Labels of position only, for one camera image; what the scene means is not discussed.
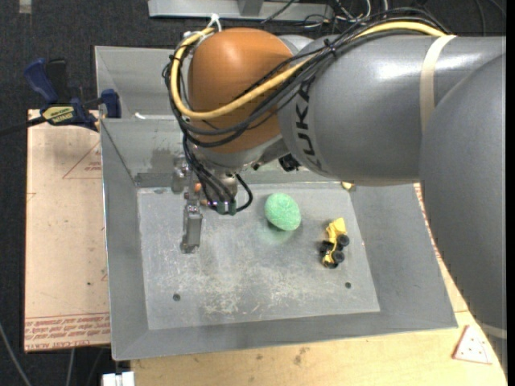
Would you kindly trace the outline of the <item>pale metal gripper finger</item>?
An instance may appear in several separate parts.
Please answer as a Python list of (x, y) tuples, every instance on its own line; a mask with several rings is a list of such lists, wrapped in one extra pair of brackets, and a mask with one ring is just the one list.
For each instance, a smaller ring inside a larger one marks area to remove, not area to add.
[(200, 246), (203, 215), (200, 211), (185, 211), (183, 215), (183, 236), (180, 245), (182, 253), (194, 253)]

